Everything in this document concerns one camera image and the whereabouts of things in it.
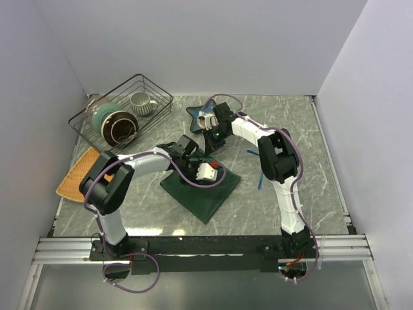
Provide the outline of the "dark green cloth napkin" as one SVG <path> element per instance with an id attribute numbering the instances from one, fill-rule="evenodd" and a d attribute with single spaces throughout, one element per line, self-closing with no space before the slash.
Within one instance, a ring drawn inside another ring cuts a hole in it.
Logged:
<path id="1" fill-rule="evenodd" d="M 200 189 L 181 180 L 179 173 L 170 166 L 172 173 L 161 181 L 161 187 L 204 224 L 208 223 L 241 181 L 240 176 L 227 169 L 225 179 L 217 187 Z"/>

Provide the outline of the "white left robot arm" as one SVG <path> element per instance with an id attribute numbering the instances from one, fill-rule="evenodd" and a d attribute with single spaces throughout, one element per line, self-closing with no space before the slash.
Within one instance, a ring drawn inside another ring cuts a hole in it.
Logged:
<path id="1" fill-rule="evenodd" d="M 128 234 L 120 206 L 133 178 L 164 171 L 176 171 L 181 179 L 197 186 L 211 186 L 217 180 L 217 165 L 193 160 L 199 145 L 186 135 L 177 142 L 157 145 L 146 152 L 115 155 L 100 154 L 79 185 L 85 209 L 97 220 L 105 252 L 115 260 L 128 252 Z"/>

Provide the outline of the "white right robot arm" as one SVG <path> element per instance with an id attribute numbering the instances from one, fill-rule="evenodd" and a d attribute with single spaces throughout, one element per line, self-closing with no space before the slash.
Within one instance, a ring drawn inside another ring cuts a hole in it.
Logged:
<path id="1" fill-rule="evenodd" d="M 292 258 L 299 256 L 305 243 L 293 234 L 305 228 L 296 186 L 300 160 L 289 133 L 236 114 L 226 103 L 216 105 L 211 112 L 199 112 L 197 123 L 202 128 L 206 155 L 223 147 L 229 136 L 243 138 L 258 148 L 261 171 L 272 182 L 277 195 L 281 232 L 291 235 L 282 242 L 283 252 Z"/>

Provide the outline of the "blue star-shaped ceramic dish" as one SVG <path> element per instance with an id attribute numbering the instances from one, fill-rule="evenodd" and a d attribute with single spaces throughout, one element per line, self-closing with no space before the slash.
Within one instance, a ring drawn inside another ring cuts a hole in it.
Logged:
<path id="1" fill-rule="evenodd" d="M 216 102 L 211 99 L 204 107 L 205 113 L 213 113 L 213 108 L 216 106 Z M 187 107 L 186 111 L 192 117 L 192 121 L 190 124 L 190 132 L 193 134 L 200 134 L 202 133 L 202 128 L 199 126 L 197 122 L 197 118 L 199 116 L 199 112 L 201 111 L 202 106 L 198 107 Z"/>

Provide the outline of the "iridescent rainbow metal spoon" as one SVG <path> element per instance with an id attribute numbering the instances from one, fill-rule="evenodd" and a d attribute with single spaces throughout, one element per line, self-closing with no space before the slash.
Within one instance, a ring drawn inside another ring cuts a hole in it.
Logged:
<path id="1" fill-rule="evenodd" d="M 264 179 L 264 174 L 263 174 L 263 172 L 261 172 L 260 178 L 259 178 L 259 183 L 258 183 L 258 186 L 257 186 L 257 189 L 258 189 L 258 190 L 261 190 L 261 189 L 262 189 L 263 179 Z"/>

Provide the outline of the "striped grey ceramic mug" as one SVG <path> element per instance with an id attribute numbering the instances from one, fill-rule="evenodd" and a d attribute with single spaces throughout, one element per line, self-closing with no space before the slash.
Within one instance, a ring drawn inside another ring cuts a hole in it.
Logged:
<path id="1" fill-rule="evenodd" d="M 158 102 L 146 92 L 136 92 L 129 99 L 130 109 L 141 117 L 149 116 L 158 108 Z"/>

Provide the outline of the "dark brown ceramic bowl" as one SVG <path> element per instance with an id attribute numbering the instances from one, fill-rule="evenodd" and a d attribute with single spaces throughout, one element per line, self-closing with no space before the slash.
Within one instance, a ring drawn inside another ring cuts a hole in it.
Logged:
<path id="1" fill-rule="evenodd" d="M 139 130 L 139 124 L 131 113 L 120 110 L 108 115 L 101 126 L 103 139 L 112 147 L 124 143 Z"/>

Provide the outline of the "green ceramic bowl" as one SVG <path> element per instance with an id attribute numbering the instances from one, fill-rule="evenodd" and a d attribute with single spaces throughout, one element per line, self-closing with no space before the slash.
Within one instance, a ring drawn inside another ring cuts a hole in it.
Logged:
<path id="1" fill-rule="evenodd" d="M 100 134 L 105 119 L 114 112 L 121 111 L 121 107 L 115 103 L 104 103 L 96 108 L 92 114 L 92 128 Z"/>

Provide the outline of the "clear glass jar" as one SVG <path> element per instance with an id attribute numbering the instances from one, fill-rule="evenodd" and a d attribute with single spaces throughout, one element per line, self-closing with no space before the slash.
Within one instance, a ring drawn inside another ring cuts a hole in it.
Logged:
<path id="1" fill-rule="evenodd" d="M 85 121 L 91 127 L 92 126 L 92 118 L 96 110 L 102 105 L 106 103 L 106 99 L 99 95 L 99 94 L 92 94 L 89 96 L 86 105 L 85 105 Z"/>

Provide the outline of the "orange woven fan-shaped mat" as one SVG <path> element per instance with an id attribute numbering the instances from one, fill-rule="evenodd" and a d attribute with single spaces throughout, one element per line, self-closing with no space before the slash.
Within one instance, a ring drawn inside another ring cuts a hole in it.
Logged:
<path id="1" fill-rule="evenodd" d="M 61 184 L 56 189 L 56 193 L 70 201 L 82 203 L 84 196 L 79 191 L 79 186 L 92 165 L 99 157 L 98 151 L 90 147 L 73 165 L 65 176 Z"/>

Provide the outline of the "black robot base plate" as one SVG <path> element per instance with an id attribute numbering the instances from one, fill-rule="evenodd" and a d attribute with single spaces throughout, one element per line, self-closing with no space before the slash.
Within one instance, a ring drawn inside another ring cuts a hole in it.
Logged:
<path id="1" fill-rule="evenodd" d="M 278 272 L 278 263 L 316 257 L 313 239 L 293 242 L 280 235 L 264 236 L 131 236 L 120 256 L 110 256 L 100 240 L 92 242 L 89 260 L 108 265 L 131 263 L 131 274 L 207 271 Z"/>

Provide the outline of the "aluminium frame rail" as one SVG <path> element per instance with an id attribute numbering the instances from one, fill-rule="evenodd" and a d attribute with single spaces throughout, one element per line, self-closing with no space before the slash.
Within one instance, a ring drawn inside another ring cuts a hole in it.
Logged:
<path id="1" fill-rule="evenodd" d="M 372 251 L 364 234 L 317 236 L 317 244 L 319 255 L 324 261 L 373 260 Z"/>

